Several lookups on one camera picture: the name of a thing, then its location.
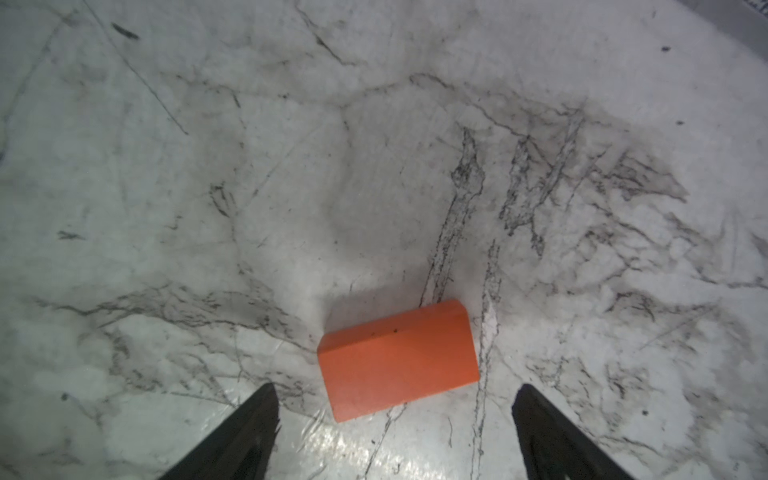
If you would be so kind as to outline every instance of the orange block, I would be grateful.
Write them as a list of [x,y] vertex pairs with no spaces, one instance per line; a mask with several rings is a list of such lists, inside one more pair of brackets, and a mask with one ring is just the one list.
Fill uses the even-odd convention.
[[480,380],[458,300],[327,333],[317,358],[337,422]]

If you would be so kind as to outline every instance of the white marble surface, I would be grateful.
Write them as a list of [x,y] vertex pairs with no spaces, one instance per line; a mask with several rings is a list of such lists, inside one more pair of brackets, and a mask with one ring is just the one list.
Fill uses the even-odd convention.
[[[0,478],[154,478],[267,380],[270,478],[525,478],[523,382],[637,478],[768,475],[768,67],[682,5],[0,22]],[[335,424],[323,331],[450,297],[479,386]]]

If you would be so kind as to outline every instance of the dark speck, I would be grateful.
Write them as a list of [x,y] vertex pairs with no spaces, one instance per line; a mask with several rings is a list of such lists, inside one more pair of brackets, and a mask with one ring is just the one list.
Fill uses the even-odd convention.
[[77,20],[75,20],[74,18],[72,18],[69,15],[64,17],[61,21],[64,22],[64,24],[67,25],[68,27],[72,27],[72,28],[77,27],[78,25],[80,25],[80,22],[78,22]]
[[112,28],[119,33],[120,35],[123,35],[125,38],[128,38],[129,40],[138,40],[139,36],[133,33],[130,30],[126,30],[125,28],[122,28],[120,25],[112,22]]
[[85,240],[85,237],[72,232],[65,232],[63,230],[58,231],[59,240]]

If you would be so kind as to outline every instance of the floor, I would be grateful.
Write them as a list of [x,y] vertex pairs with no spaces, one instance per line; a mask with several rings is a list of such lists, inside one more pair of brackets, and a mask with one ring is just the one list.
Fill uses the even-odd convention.
[[[673,0],[2,0],[0,478],[768,475],[768,64]],[[468,386],[337,425],[325,331],[458,298]]]
[[758,12],[768,16],[768,0],[744,0],[752,5]]

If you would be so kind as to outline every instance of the block front face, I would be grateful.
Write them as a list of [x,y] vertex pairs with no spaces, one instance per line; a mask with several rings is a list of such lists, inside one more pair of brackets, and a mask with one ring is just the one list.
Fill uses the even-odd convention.
[[329,333],[318,358],[337,422],[480,378],[469,318],[458,300]]

